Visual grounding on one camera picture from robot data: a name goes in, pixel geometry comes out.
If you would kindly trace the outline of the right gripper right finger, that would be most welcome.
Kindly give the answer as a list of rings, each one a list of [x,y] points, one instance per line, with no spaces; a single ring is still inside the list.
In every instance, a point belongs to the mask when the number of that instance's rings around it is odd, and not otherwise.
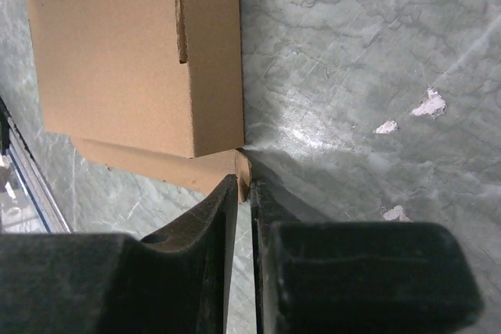
[[[257,331],[454,333],[484,302],[463,250],[429,222],[306,221],[249,191]]]

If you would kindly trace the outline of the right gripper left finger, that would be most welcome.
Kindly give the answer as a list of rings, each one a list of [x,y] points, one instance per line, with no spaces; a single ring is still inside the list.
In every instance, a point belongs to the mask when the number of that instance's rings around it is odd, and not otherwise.
[[[238,187],[230,174],[142,239],[4,234],[4,333],[223,333]]]

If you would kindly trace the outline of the brown cardboard box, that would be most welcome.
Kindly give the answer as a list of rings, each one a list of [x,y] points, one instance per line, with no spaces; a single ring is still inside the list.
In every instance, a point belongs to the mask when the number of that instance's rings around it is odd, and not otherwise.
[[[45,130],[87,160],[204,194],[241,153],[240,0],[26,0]]]

